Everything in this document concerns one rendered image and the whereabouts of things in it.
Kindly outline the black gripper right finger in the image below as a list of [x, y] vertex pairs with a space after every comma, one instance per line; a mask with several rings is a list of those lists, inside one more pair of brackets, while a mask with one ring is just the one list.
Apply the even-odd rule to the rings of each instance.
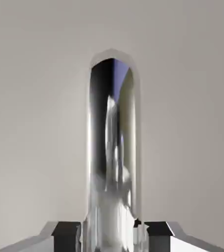
[[174, 221], [134, 221], [133, 252], [224, 252], [190, 236]]

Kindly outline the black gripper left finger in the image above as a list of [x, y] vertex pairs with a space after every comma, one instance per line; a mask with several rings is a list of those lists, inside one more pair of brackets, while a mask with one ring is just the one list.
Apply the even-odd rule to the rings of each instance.
[[49, 221], [39, 234], [0, 249], [0, 252], [81, 252], [81, 222]]

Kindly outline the curved shiny metal drawer handle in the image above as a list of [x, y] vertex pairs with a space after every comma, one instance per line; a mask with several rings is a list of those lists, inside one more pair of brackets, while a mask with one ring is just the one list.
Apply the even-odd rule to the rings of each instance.
[[87, 114], [87, 214], [82, 252], [149, 252], [141, 207], [140, 77], [117, 49], [90, 67]]

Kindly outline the pale grey drawer front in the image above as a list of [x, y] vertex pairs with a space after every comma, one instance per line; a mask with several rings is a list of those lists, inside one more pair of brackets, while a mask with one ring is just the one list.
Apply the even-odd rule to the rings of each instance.
[[224, 0], [0, 0], [0, 249], [86, 209], [87, 83], [140, 77], [142, 217], [224, 248]]

